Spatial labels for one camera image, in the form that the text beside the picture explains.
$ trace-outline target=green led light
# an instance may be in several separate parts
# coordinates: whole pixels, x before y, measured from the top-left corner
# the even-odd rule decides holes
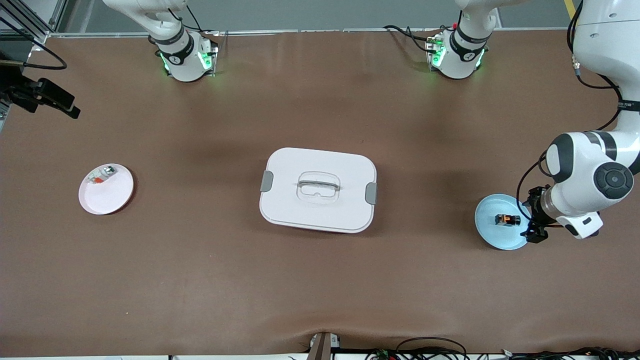
[[[482,62],[482,55],[484,55],[484,49],[482,50],[482,52],[478,56],[478,61],[476,63],[476,67],[480,66],[480,63]]]
[[[211,68],[211,56],[207,55],[207,53],[199,53],[200,54],[200,62],[202,62],[202,67],[205,70],[209,70]]]
[[[164,64],[164,68],[170,72],[169,70],[169,65],[166,64],[166,59],[164,58],[164,55],[162,55],[162,53],[160,53],[160,59],[162,59],[162,63]]]
[[[435,67],[439,67],[440,64],[442,63],[442,58],[444,57],[444,54],[447,52],[447,49],[444,46],[440,46],[440,48],[438,49],[438,51],[436,51],[436,53],[433,55],[433,66]]]

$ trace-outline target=gray side clip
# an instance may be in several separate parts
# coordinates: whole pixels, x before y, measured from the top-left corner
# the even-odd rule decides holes
[[[260,192],[266,193],[271,190],[271,185],[273,185],[273,173],[269,170],[265,170],[262,175],[262,184],[260,184]]]
[[[377,183],[369,183],[364,190],[364,201],[368,202],[371,205],[376,204],[376,200],[378,199],[378,184]]]

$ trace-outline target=battery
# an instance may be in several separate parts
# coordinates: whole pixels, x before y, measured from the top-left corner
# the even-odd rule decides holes
[[[520,225],[520,216],[498,214],[495,216],[495,224],[503,226],[518,226]]]
[[[110,176],[112,176],[116,172],[116,169],[112,166],[107,166],[104,168],[96,168],[94,169],[89,176],[87,176],[87,181],[93,184],[101,184]]]

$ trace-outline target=white plate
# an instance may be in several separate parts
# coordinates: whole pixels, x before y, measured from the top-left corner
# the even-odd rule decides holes
[[[86,174],[80,183],[78,190],[80,205],[94,215],[106,215],[118,211],[127,204],[133,194],[133,175],[129,169],[118,164],[104,164],[97,168],[108,166],[115,168],[116,173],[103,183],[93,184],[87,181],[86,178],[91,172]]]

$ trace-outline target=metal frame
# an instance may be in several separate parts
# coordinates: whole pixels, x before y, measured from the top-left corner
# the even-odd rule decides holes
[[[56,8],[53,10],[51,19],[49,19],[49,25],[53,27],[54,31],[59,30],[60,19],[62,18],[62,15],[65,13],[65,10],[67,9],[68,4],[69,4],[69,0],[58,0],[58,2],[56,3]]]
[[[436,31],[439,28],[412,28],[412,31]],[[545,30],[565,30],[566,28],[496,28],[494,31],[545,31]],[[282,33],[315,33],[318,31],[331,32],[340,31],[343,33],[360,33],[360,32],[386,32],[395,31],[383,28],[348,28],[348,29],[335,29],[335,30],[249,30],[249,31],[206,31],[206,34],[213,35],[215,37],[229,36],[257,36],[257,35],[275,35]],[[52,33],[53,38],[147,38],[148,33],[135,32],[135,33]]]
[[[47,35],[53,32],[49,24],[39,18],[22,0],[0,0],[0,9],[40,42],[45,41]]]
[[[5,104],[3,101],[0,101],[0,131],[2,131],[2,127],[4,126],[4,121],[6,117],[9,115],[9,106]]]

